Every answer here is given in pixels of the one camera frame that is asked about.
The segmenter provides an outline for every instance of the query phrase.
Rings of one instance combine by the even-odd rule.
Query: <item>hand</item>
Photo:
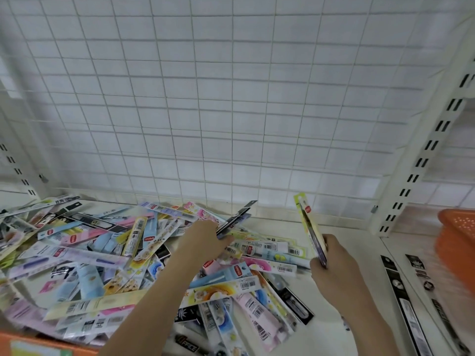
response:
[[[200,267],[206,261],[217,258],[234,241],[234,237],[228,235],[218,240],[216,229],[217,223],[213,221],[195,221],[180,238],[177,252],[188,262],[196,262]]]
[[[312,278],[320,293],[347,319],[355,312],[375,308],[356,260],[334,235],[326,234],[324,239],[328,248],[328,269],[324,269],[318,259],[310,262]]]

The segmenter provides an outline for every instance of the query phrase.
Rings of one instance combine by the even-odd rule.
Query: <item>person's right hand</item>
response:
[[[358,263],[334,235],[323,236],[328,248],[328,269],[322,267],[319,259],[310,262],[312,278],[320,293],[345,318],[356,311],[375,307]]]

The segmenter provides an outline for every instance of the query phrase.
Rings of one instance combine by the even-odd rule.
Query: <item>pile of pen packages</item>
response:
[[[166,267],[165,242],[197,220],[216,222],[217,237],[232,233],[235,241],[191,282],[170,340],[204,355],[247,355],[233,324],[237,304],[270,352],[298,323],[312,319],[282,278],[308,269],[310,258],[321,251],[320,244],[315,247],[315,231],[321,235],[305,194],[296,195],[295,202],[313,240],[310,252],[293,239],[242,227],[255,201],[224,219],[193,202],[172,207],[143,202],[134,206],[140,216],[127,215],[129,205],[91,215],[79,212],[87,205],[78,198],[51,198],[0,214],[0,310],[14,326],[72,343],[104,345]],[[31,301],[36,295],[22,295],[16,284],[40,273],[49,276],[39,291],[54,300],[48,309]]]

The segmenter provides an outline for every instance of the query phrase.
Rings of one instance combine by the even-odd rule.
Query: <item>red label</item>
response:
[[[53,255],[53,257],[60,256],[63,251],[64,251],[64,247],[61,247],[60,249],[58,249],[58,251],[56,251],[56,253]]]
[[[242,276],[242,271],[241,271],[241,268],[239,266],[234,266],[234,271],[236,271],[236,275],[239,277],[239,276]]]

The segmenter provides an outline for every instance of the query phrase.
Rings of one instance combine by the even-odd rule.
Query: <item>metal grid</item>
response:
[[[4,0],[5,88],[61,190],[367,220],[469,1]]]

